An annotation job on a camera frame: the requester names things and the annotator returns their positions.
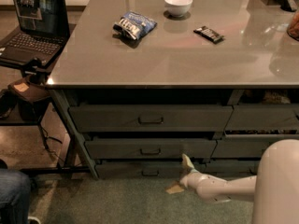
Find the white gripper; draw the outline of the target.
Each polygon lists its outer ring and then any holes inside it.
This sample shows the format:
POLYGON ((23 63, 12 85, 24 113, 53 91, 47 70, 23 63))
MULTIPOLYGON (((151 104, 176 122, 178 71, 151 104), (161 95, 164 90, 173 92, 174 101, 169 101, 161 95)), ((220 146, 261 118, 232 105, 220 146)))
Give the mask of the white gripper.
POLYGON ((194 165, 186 154, 182 155, 182 166, 188 173, 181 177, 179 184, 173 184, 165 190, 168 194, 181 193, 185 188, 192 190, 205 203, 227 203, 231 201, 229 195, 222 190, 227 184, 225 179, 193 170, 194 165))

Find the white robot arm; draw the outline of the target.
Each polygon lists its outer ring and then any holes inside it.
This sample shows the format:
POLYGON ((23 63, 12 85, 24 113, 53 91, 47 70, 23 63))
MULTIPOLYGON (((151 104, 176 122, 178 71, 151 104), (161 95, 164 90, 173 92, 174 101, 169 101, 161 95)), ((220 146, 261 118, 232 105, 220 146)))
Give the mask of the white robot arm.
POLYGON ((256 175, 227 180, 204 174, 182 156, 183 174, 169 194, 191 190, 206 203, 252 202, 251 224, 299 224, 299 141, 285 139, 263 153, 256 175))

